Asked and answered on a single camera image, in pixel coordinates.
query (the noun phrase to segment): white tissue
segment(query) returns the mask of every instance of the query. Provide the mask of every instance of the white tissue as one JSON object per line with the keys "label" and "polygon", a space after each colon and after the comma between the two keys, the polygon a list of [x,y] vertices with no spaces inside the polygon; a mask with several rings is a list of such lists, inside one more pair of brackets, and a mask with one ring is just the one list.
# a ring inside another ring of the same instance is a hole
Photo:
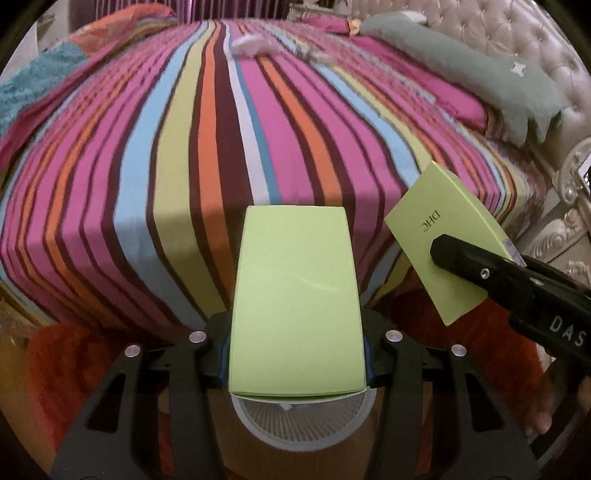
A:
{"label": "white tissue", "polygon": [[269,38],[259,34],[246,34],[232,42],[232,54],[236,57],[253,58],[257,55],[273,55],[281,53],[281,47]]}

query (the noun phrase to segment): upholstered headboard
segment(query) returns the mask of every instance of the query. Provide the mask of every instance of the upholstered headboard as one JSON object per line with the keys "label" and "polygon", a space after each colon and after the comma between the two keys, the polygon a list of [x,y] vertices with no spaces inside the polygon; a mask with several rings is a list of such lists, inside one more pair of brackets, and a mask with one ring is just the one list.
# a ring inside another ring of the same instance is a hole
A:
{"label": "upholstered headboard", "polygon": [[562,88],[570,106],[539,153],[559,170],[569,152],[591,137],[591,76],[554,21],[532,0],[353,0],[352,16],[422,12],[430,28],[488,55],[534,61]]}

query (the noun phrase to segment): striped bedspread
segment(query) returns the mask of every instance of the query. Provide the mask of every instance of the striped bedspread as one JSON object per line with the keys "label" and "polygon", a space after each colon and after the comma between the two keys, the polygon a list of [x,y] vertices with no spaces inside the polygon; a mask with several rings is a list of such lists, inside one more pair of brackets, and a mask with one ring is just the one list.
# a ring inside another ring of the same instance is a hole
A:
{"label": "striped bedspread", "polygon": [[[230,45],[246,33],[285,52],[236,59]],[[299,46],[332,60],[308,63]],[[249,205],[344,206],[367,304],[404,278],[383,220],[431,160],[512,236],[543,203],[524,155],[463,127],[379,58],[306,25],[175,26],[94,65],[51,92],[0,204],[0,278],[42,325],[168,339],[201,328],[232,305]]]}

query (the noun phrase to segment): white fan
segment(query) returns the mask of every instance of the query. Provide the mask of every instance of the white fan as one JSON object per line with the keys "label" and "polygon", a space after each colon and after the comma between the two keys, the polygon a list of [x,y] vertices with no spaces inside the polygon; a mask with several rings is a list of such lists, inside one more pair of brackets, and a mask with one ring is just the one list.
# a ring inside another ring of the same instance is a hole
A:
{"label": "white fan", "polygon": [[313,452],[348,438],[367,418],[375,390],[337,400],[294,404],[232,396],[244,426],[259,440],[290,452]]}

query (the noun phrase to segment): metal screw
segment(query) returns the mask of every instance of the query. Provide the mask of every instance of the metal screw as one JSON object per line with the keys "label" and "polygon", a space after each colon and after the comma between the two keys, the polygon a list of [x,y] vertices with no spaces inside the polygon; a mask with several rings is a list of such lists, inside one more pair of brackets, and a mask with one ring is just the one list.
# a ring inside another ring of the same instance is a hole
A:
{"label": "metal screw", "polygon": [[466,356],[468,350],[466,350],[465,346],[456,343],[454,346],[452,346],[452,353],[455,356]]}
{"label": "metal screw", "polygon": [[142,349],[139,347],[139,345],[129,345],[125,349],[125,356],[128,356],[129,358],[133,358],[135,356],[138,356],[141,351],[142,351]]}
{"label": "metal screw", "polygon": [[191,340],[193,343],[204,342],[206,338],[207,334],[201,330],[197,330],[196,332],[193,332],[191,335],[189,335],[189,340]]}
{"label": "metal screw", "polygon": [[386,332],[386,338],[390,342],[399,342],[400,340],[402,340],[402,333],[398,330],[388,330]]}

